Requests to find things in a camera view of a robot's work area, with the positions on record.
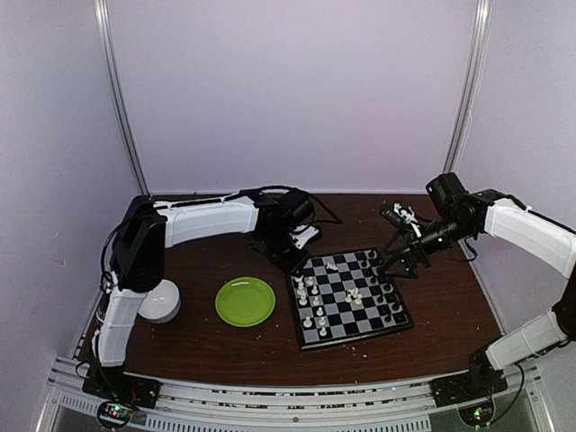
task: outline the chessboard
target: chessboard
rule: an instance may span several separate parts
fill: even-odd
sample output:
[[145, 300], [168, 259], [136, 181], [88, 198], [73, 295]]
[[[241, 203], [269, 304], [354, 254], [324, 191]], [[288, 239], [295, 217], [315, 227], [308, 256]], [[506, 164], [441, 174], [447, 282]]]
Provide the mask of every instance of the chessboard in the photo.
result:
[[376, 248], [315, 256], [289, 276], [302, 350], [414, 327], [394, 281], [376, 273], [382, 262]]

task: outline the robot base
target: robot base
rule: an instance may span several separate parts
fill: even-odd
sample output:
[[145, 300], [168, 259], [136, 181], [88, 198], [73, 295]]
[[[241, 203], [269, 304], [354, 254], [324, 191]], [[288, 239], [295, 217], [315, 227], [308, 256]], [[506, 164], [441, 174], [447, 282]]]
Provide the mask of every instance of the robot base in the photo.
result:
[[430, 382], [430, 389], [437, 407], [465, 403], [487, 397], [490, 392], [504, 392], [508, 388], [503, 373], [478, 380], [470, 372], [436, 378]]
[[[126, 375], [123, 372], [123, 366], [105, 367], [102, 369], [106, 374], [106, 379], [104, 379], [100, 368], [96, 366], [94, 361], [90, 362], [88, 377], [82, 386], [84, 393], [134, 407], [149, 409], [156, 407], [156, 401], [160, 393], [160, 382], [139, 376]], [[109, 384], [114, 387], [116, 397], [114, 397]]]

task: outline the black cable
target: black cable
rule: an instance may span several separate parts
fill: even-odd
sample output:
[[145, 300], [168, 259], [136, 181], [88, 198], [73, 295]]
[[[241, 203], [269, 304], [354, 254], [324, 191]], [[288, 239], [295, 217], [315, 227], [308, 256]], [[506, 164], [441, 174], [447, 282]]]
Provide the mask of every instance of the black cable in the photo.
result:
[[78, 376], [79, 376], [80, 378], [82, 378], [83, 380], [87, 380], [88, 377], [87, 377], [87, 376], [84, 376], [84, 375], [81, 375], [80, 372], [78, 371], [78, 369], [79, 369], [80, 367], [82, 367], [83, 365], [85, 365], [86, 363], [88, 363], [88, 361], [87, 361], [87, 360], [84, 360], [83, 362], [78, 363], [78, 364], [76, 365], [76, 367], [74, 368], [74, 370], [76, 371], [76, 375], [78, 375]]
[[522, 380], [520, 381], [520, 388], [518, 389], [516, 396], [514, 396], [514, 399], [512, 400], [512, 402], [506, 407], [506, 409], [504, 409], [499, 416], [497, 416], [494, 420], [490, 421], [490, 426], [492, 426], [494, 423], [496, 423], [497, 421], [500, 421], [514, 406], [514, 404], [516, 403], [516, 401], [518, 400], [518, 398], [520, 397], [520, 394], [522, 393], [522, 390], [524, 390], [524, 382], [526, 380], [526, 374], [524, 373], [524, 369], [522, 368], [522, 366], [520, 364], [517, 364], [516, 367], [520, 370], [520, 373], [522, 374]]
[[470, 246], [470, 243], [468, 243], [468, 238], [465, 238], [463, 242], [466, 245], [466, 248], [472, 253], [472, 258], [464, 258], [464, 259], [451, 258], [450, 256], [446, 255], [445, 250], [442, 251], [442, 257], [444, 257], [448, 261], [454, 261], [455, 263], [471, 263], [472, 261], [475, 261], [476, 258], [478, 257], [478, 252], [476, 251], [476, 249]]
[[[512, 194], [504, 195], [504, 198], [508, 198], [508, 199], [512, 200], [512, 202], [514, 202], [515, 205], [517, 205], [518, 207], [520, 207], [524, 211], [527, 210], [527, 208], [528, 208], [523, 202], [521, 202], [516, 196], [514, 196]], [[556, 225], [557, 227], [562, 228], [563, 230], [567, 230], [572, 234], [576, 234], [576, 230], [574, 230], [570, 227], [567, 227], [563, 223], [560, 223], [554, 219], [550, 219], [548, 216], [544, 216], [543, 214], [538, 213], [537, 211], [528, 210], [528, 213], [532, 213], [535, 216], [537, 216], [538, 218], [544, 219], [545, 221], [550, 222], [553, 225]]]

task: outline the chess square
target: chess square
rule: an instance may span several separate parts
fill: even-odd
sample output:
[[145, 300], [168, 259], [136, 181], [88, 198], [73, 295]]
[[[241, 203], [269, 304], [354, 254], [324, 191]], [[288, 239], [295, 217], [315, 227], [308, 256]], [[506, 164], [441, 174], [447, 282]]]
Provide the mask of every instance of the chess square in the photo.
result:
[[309, 268], [303, 268], [302, 269], [302, 276], [304, 277], [310, 277], [310, 276], [314, 276], [314, 268], [309, 267]]
[[384, 328], [384, 323], [383, 323], [382, 319], [380, 319], [380, 318], [371, 318], [368, 321], [370, 321], [370, 325], [372, 326], [372, 328], [374, 330]]
[[334, 303], [336, 299], [334, 298], [334, 294], [322, 294], [322, 301], [324, 304]]
[[310, 306], [306, 306], [304, 308], [298, 309], [298, 313], [300, 315], [301, 320], [304, 320], [306, 317], [313, 317], [314, 316], [314, 312], [312, 312], [312, 308]]
[[322, 294], [322, 295], [332, 293], [332, 287], [329, 284], [320, 285], [319, 288], [320, 288], [320, 294]]
[[392, 315], [386, 315], [385, 317], [381, 317], [381, 321], [385, 327], [392, 327], [396, 325], [396, 322], [394, 322]]
[[376, 302], [374, 301], [374, 297], [367, 296], [362, 299], [362, 303], [364, 304], [364, 308], [372, 308]]
[[329, 284], [328, 276], [326, 274], [320, 275], [316, 278], [316, 282], [318, 283], [318, 285]]
[[340, 311], [338, 310], [338, 305], [335, 303], [327, 304], [326, 306], [324, 306], [324, 309], [327, 315], [335, 315], [340, 313]]
[[340, 314], [340, 317], [342, 318], [342, 322], [344, 324], [355, 321], [354, 320], [354, 314], [352, 312], [344, 312], [344, 313]]
[[354, 252], [348, 252], [347, 254], [343, 254], [344, 259], [347, 263], [354, 263], [357, 261], [356, 254]]
[[355, 279], [354, 282], [356, 284], [356, 288], [365, 288], [368, 286], [368, 283], [365, 279]]
[[344, 324], [344, 330], [347, 335], [356, 335], [359, 333], [358, 325], [355, 322]]
[[372, 330], [372, 326], [370, 325], [370, 322], [367, 320], [359, 321], [356, 324], [358, 325], [358, 329], [360, 330], [361, 333], [366, 333]]
[[342, 324], [342, 317], [340, 317], [340, 315], [328, 315], [328, 324], [330, 326]]
[[352, 277], [354, 279], [365, 279], [364, 273], [362, 272], [362, 270], [352, 270], [350, 272], [352, 274]]
[[363, 303], [364, 303], [364, 299], [362, 299], [362, 303], [360, 303], [360, 304], [356, 304], [356, 302], [354, 300], [352, 300], [350, 302], [350, 308], [352, 309], [352, 311], [359, 311], [359, 310], [364, 308]]
[[318, 342], [320, 340], [320, 336], [316, 329], [312, 330], [304, 330], [304, 341], [309, 344], [311, 342]]
[[344, 301], [344, 302], [338, 304], [338, 310], [340, 312], [351, 312], [352, 306], [350, 306], [350, 303], [346, 303]]
[[394, 313], [393, 317], [394, 320], [396, 321], [396, 324], [403, 324], [406, 321], [408, 321], [408, 318], [406, 317], [406, 314], [404, 312]]
[[330, 327], [330, 330], [332, 330], [333, 338], [343, 338], [346, 335], [346, 331], [344, 330], [343, 325], [336, 325], [334, 327]]
[[316, 320], [314, 319], [314, 317], [310, 317], [310, 321], [312, 323], [311, 327], [307, 327], [307, 328], [304, 327], [304, 321], [305, 320], [306, 320], [305, 318], [300, 320], [300, 325], [304, 330], [313, 330], [316, 327], [318, 327], [318, 325], [316, 325]]
[[353, 279], [351, 272], [340, 272], [340, 279], [343, 281], [351, 281]]
[[356, 321], [368, 319], [368, 316], [366, 315], [366, 310], [364, 310], [364, 309], [354, 310], [352, 313], [353, 313], [354, 319]]
[[314, 273], [316, 274], [316, 276], [322, 276], [322, 275], [326, 275], [328, 273], [328, 270], [324, 266], [323, 267], [315, 267]]
[[378, 313], [378, 310], [376, 308], [366, 308], [366, 316], [368, 318], [378, 318], [380, 317], [380, 313]]
[[393, 292], [391, 292], [389, 294], [385, 294], [384, 298], [386, 299], [386, 302], [390, 303], [390, 304], [395, 303], [398, 300], [398, 298], [396, 297], [396, 294], [394, 294]]
[[334, 282], [332, 284], [332, 291], [334, 293], [343, 293], [345, 291], [344, 284], [341, 282]]
[[354, 290], [356, 288], [356, 284], [354, 281], [344, 281], [342, 284], [344, 285], [344, 289], [346, 291]]
[[345, 291], [334, 292], [334, 299], [338, 303], [345, 302], [346, 301], [346, 292]]
[[358, 287], [358, 293], [362, 294], [362, 297], [366, 298], [366, 297], [370, 297], [372, 294], [370, 293], [370, 289], [369, 288], [360, 288]]
[[326, 336], [322, 336], [320, 333], [318, 333], [318, 337], [320, 340], [325, 340], [325, 339], [332, 339], [332, 330], [330, 329], [330, 327], [325, 327], [326, 329]]
[[390, 315], [390, 307], [387, 304], [381, 304], [377, 307], [377, 309], [381, 317], [385, 315]]

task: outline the white bowl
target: white bowl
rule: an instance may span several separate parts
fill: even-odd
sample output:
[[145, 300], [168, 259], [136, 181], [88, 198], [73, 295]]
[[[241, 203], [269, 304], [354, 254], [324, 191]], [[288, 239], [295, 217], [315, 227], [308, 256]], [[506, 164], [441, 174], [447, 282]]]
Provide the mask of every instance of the white bowl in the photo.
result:
[[154, 324], [164, 324], [173, 319], [180, 311], [180, 292], [172, 281], [162, 279], [138, 309], [138, 314]]

